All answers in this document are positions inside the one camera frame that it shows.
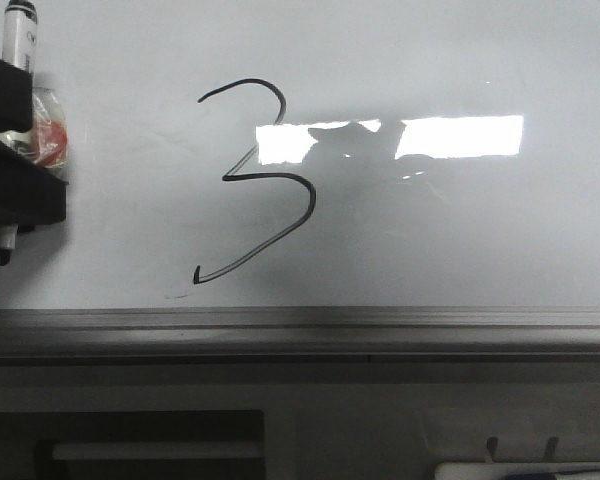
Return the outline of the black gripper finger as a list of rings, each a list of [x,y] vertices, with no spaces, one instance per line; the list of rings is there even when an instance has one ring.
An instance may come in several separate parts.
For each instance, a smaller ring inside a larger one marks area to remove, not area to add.
[[[33,126],[32,76],[0,59],[0,132]]]
[[[66,219],[66,183],[0,141],[0,225],[26,228]]]

